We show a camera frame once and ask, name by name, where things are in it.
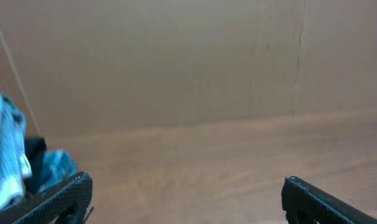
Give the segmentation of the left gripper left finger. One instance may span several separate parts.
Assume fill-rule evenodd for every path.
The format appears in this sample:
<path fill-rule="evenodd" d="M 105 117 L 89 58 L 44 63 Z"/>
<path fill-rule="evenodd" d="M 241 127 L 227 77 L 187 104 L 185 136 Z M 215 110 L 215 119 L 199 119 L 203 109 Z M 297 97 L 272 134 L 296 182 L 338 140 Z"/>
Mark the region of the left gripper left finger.
<path fill-rule="evenodd" d="M 0 211 L 0 224 L 83 224 L 93 211 L 89 207 L 92 193 L 93 181 L 89 174 L 76 173 L 22 203 Z"/>

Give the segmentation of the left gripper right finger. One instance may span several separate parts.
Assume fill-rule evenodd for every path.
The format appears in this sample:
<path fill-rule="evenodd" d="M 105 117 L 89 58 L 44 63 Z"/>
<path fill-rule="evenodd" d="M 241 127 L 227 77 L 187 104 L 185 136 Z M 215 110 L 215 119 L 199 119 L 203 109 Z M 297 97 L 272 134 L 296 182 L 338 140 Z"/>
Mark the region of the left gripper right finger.
<path fill-rule="evenodd" d="M 285 178 L 281 199 L 289 224 L 377 224 L 377 219 L 296 176 Z"/>

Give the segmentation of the light blue denim jeans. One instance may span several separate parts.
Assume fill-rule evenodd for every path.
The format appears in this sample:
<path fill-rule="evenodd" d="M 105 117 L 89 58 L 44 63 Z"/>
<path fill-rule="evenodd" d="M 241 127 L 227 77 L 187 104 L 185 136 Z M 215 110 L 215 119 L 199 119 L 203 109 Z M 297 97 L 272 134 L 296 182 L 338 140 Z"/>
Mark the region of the light blue denim jeans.
<path fill-rule="evenodd" d="M 0 211 L 24 196 L 23 180 L 32 176 L 24 149 L 25 130 L 24 114 L 0 93 Z"/>

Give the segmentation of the folded blue denim jeans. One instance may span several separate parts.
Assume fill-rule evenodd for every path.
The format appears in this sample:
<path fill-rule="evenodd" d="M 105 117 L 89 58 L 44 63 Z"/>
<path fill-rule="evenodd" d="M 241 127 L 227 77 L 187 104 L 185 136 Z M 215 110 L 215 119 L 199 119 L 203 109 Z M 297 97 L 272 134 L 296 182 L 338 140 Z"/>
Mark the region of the folded blue denim jeans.
<path fill-rule="evenodd" d="M 48 151 L 44 155 L 39 179 L 41 192 L 69 178 L 77 171 L 77 164 L 64 149 Z"/>

